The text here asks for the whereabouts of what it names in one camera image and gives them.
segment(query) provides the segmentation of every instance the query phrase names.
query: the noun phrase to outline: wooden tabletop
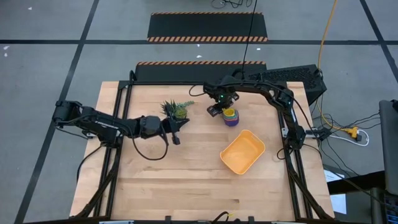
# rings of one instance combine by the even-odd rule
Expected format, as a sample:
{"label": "wooden tabletop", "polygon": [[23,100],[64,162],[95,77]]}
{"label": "wooden tabletop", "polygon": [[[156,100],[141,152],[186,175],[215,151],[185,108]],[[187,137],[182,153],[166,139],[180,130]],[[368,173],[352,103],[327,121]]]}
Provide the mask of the wooden tabletop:
{"label": "wooden tabletop", "polygon": [[[117,82],[103,82],[96,105],[98,111],[112,114],[117,87]],[[288,83],[288,87],[310,118],[303,84]],[[177,103],[193,100],[195,103],[187,108],[190,122],[178,133],[181,144],[173,145],[169,134],[169,151],[161,161],[145,160],[136,152],[131,139],[124,139],[112,219],[163,220],[166,215],[171,215],[173,220],[213,220],[221,212],[228,211],[234,214],[232,219],[247,220],[248,216],[254,216],[257,221],[293,221],[285,163],[276,158],[282,141],[275,108],[261,95],[238,93],[240,99],[233,108],[239,111],[240,122],[230,128],[222,117],[212,118],[207,113],[206,108],[214,104],[212,99],[207,95],[191,97],[189,88],[133,87],[128,118],[157,115],[163,119],[160,104],[165,100]],[[200,86],[193,89],[193,94],[200,92]],[[308,129],[297,105],[295,114],[299,124]],[[220,152],[243,129],[261,139],[266,151],[244,175],[237,175],[223,164]],[[147,157],[160,157],[165,150],[161,138],[136,139],[136,143]],[[315,140],[306,139],[305,143],[317,147]],[[85,154],[98,146],[97,139],[89,140]],[[84,163],[71,215],[77,214],[95,193],[104,152],[102,149]],[[304,146],[301,154],[309,191],[325,211],[334,216],[319,153]],[[305,217],[302,194],[298,188],[297,192],[301,216]],[[108,193],[105,193],[103,205],[107,197]]]}

